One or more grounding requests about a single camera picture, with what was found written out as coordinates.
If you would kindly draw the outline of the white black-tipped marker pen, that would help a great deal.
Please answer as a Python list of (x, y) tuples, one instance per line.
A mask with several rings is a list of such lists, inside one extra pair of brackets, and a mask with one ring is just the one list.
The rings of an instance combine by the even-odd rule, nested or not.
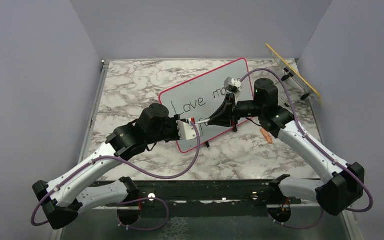
[(188, 118), (187, 120), (189, 124), (195, 124), (195, 125), (207, 124), (210, 121), (210, 119), (196, 121), (194, 118)]

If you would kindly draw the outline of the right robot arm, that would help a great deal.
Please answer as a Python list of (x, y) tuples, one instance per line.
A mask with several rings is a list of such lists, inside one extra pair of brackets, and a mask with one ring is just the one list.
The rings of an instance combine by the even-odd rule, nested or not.
[(235, 128), (242, 118), (258, 118), (263, 129), (296, 151), (320, 178), (279, 177), (268, 190), (272, 202), (299, 198), (316, 202), (326, 213), (337, 216), (363, 196), (363, 166), (336, 156), (296, 122), (294, 115), (279, 105), (279, 90), (272, 80), (258, 79), (252, 100), (239, 100), (242, 82), (238, 79), (227, 78), (224, 88), (225, 99), (210, 116), (208, 125)]

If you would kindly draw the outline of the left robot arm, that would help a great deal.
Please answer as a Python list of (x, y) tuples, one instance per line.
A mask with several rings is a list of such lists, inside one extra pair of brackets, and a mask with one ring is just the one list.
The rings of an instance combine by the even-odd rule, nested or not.
[(147, 151), (149, 145), (179, 140), (180, 122), (179, 115), (170, 117), (165, 106), (153, 103), (138, 119), (117, 127), (93, 154), (74, 168), (49, 182), (37, 181), (32, 189), (39, 203), (31, 216), (32, 225), (42, 225), (35, 221), (39, 209), (47, 218), (44, 224), (58, 230), (88, 210), (117, 202), (127, 206), (135, 203), (137, 188), (129, 177), (107, 186), (91, 185), (105, 173)]

